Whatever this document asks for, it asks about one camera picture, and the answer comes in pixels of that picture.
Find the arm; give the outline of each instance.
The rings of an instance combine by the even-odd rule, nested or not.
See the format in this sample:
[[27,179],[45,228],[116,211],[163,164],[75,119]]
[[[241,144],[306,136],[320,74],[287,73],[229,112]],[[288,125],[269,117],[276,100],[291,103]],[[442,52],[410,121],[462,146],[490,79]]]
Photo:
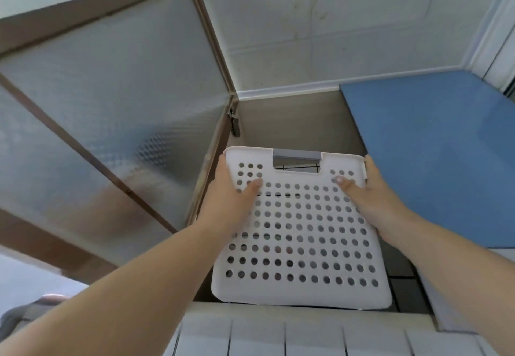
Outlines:
[[416,215],[385,183],[372,158],[365,163],[367,186],[339,177],[341,189],[499,354],[515,354],[515,263]]
[[2,356],[160,356],[262,180],[236,192],[220,157],[190,227],[117,269],[0,344]]

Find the blue panel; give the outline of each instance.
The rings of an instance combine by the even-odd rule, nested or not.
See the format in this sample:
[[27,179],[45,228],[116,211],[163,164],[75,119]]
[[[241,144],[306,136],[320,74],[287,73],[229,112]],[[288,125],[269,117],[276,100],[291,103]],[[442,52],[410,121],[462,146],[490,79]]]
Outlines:
[[399,197],[487,247],[515,247],[515,104],[465,71],[341,86]]

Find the perforated basket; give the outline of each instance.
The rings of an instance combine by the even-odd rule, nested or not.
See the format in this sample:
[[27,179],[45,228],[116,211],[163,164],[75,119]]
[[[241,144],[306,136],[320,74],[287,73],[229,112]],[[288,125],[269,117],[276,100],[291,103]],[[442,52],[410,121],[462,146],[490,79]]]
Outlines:
[[262,177],[263,187],[241,231],[215,262],[213,294],[222,301],[260,305],[389,307],[377,232],[335,180],[340,174],[363,187],[363,158],[295,154],[319,161],[320,172],[276,170],[274,149],[226,150],[235,186],[244,189]]

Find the forearm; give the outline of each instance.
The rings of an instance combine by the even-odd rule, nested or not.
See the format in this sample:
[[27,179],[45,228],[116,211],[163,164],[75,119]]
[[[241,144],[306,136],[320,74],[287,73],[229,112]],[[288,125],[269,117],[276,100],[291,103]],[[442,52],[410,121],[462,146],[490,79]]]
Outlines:
[[0,352],[161,355],[229,238],[207,226],[191,225],[117,269],[7,339]]
[[514,354],[513,262],[418,217],[389,232],[396,246],[500,354]]

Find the person's left arm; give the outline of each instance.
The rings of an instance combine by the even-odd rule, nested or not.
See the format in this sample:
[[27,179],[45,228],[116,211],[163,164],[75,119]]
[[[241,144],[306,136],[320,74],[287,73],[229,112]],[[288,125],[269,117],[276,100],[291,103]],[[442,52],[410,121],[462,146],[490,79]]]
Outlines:
[[162,355],[261,184],[237,193],[221,156],[194,224],[7,338],[0,355]]

